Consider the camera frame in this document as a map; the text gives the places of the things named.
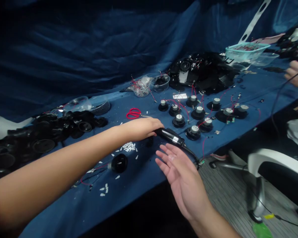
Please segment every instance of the white label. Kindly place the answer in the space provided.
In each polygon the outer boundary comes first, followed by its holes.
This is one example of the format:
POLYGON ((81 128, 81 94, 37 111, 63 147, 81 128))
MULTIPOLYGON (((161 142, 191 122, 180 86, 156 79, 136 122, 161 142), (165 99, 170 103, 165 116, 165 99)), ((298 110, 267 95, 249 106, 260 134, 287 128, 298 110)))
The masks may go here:
POLYGON ((173 143, 177 143, 177 142, 178 142, 178 140, 179 140, 179 138, 178 138, 178 137, 173 137, 173 139, 172 139, 172 142, 173 142, 173 143))

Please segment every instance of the green object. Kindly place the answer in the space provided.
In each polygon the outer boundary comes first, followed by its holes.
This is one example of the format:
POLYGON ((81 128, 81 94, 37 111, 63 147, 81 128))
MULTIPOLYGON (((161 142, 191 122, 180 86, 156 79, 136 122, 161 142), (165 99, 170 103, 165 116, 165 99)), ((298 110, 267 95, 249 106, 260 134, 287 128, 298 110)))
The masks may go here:
POLYGON ((273 238, 272 233, 263 222, 259 224, 254 223, 253 231, 257 238, 273 238))

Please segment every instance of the forearm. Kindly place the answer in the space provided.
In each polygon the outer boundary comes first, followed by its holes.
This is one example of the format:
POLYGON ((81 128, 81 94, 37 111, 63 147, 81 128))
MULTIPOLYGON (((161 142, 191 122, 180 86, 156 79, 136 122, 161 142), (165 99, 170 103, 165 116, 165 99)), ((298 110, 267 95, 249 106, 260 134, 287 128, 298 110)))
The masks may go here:
POLYGON ((126 133, 112 127, 0 179, 0 229, 14 229, 29 222, 98 161, 128 141, 126 133))
POLYGON ((211 203, 203 218, 190 221, 190 224, 199 238, 241 238, 211 203))

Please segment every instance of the open palm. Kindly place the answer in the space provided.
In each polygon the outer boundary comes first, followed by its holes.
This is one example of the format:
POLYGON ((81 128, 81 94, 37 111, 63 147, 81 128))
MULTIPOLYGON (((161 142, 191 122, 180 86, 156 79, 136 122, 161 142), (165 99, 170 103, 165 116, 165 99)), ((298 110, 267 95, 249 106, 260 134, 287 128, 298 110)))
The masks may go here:
POLYGON ((163 162, 156 158, 156 163, 166 175, 181 213, 188 220, 200 216, 208 198, 195 165, 182 150, 171 144, 160 145, 160 149, 165 153, 157 150, 156 155, 163 162), (170 157, 176 157, 177 168, 171 163, 170 157))

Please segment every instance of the dark blue fabric backdrop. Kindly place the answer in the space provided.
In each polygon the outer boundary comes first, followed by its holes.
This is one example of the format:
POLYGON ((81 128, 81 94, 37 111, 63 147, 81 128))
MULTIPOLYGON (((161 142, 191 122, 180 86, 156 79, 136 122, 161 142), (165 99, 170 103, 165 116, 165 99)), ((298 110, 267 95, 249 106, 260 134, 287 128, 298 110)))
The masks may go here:
MULTIPOLYGON (((120 90, 131 74, 157 74, 180 56, 222 51, 239 41, 261 3, 6 1, 0 11, 0 116, 19 122, 79 95, 120 90)), ((272 0, 250 37, 296 24, 298 0, 272 0)))

